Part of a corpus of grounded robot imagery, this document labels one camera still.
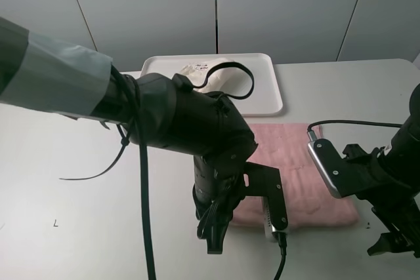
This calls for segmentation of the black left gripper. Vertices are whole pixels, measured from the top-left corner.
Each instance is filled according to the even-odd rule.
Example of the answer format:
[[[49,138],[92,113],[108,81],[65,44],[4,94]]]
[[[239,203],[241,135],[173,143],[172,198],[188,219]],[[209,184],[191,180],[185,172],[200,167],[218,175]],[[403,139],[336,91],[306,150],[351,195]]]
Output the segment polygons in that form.
[[[245,198],[243,178],[249,152],[193,156],[192,190],[198,220],[197,236],[205,237],[207,254],[222,254],[233,212]]]

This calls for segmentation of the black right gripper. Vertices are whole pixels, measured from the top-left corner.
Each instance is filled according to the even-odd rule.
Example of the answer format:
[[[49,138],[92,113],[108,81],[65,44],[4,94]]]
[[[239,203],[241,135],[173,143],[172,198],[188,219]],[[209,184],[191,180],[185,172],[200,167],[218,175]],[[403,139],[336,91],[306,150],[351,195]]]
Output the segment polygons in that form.
[[[343,153],[350,168],[350,178],[356,183],[355,196],[368,201],[372,213],[388,229],[367,250],[367,254],[397,254],[418,247],[419,207],[415,197],[419,194],[419,185],[397,179],[379,158],[379,148],[367,153],[358,144],[348,144]]]

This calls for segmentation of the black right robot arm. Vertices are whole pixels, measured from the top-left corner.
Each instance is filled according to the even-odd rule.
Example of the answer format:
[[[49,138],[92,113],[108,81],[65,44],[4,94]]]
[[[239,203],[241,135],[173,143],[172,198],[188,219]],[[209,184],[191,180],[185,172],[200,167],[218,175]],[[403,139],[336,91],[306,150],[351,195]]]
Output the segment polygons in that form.
[[[409,117],[382,148],[366,153],[358,144],[345,147],[346,166],[362,179],[357,198],[388,229],[367,250],[369,256],[412,252],[419,258],[419,87],[409,99]]]

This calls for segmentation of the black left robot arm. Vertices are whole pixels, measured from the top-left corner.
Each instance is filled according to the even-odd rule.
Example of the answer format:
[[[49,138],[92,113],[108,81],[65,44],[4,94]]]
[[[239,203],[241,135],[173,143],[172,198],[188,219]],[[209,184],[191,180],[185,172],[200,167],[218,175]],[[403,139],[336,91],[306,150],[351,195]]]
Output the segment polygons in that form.
[[[1,102],[117,126],[124,142],[190,154],[197,235],[220,254],[239,199],[232,195],[255,137],[221,91],[202,93],[184,75],[118,72],[109,56],[1,20]]]

